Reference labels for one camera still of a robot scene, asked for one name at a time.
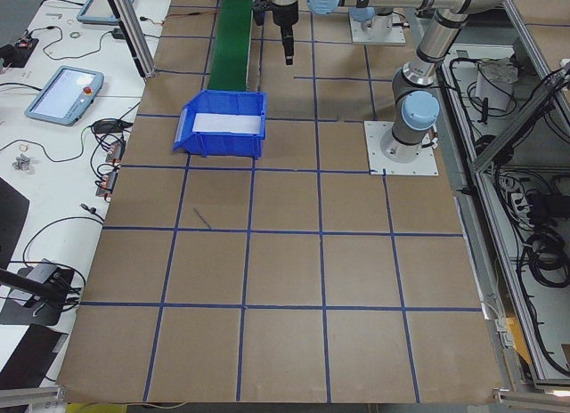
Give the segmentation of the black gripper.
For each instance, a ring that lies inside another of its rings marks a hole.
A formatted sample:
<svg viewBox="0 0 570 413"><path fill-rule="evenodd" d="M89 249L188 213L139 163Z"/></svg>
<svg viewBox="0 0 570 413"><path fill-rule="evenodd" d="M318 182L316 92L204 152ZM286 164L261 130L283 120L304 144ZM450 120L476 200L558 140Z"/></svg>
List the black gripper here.
<svg viewBox="0 0 570 413"><path fill-rule="evenodd" d="M280 27L286 65L293 65L295 48L293 26L297 23L297 3L273 4L273 22Z"/></svg>

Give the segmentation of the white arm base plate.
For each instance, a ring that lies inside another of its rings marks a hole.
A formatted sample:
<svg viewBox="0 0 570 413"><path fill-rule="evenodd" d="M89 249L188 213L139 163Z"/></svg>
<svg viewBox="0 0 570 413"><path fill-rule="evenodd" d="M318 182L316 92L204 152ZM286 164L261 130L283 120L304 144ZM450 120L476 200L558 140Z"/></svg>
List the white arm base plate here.
<svg viewBox="0 0 570 413"><path fill-rule="evenodd" d="M418 145L398 142L392 133L391 121L363 123L369 171L373 175L438 176L434 149L426 134Z"/></svg>
<svg viewBox="0 0 570 413"><path fill-rule="evenodd" d="M391 8L350 8L349 22L354 44L404 46L404 22Z"/></svg>

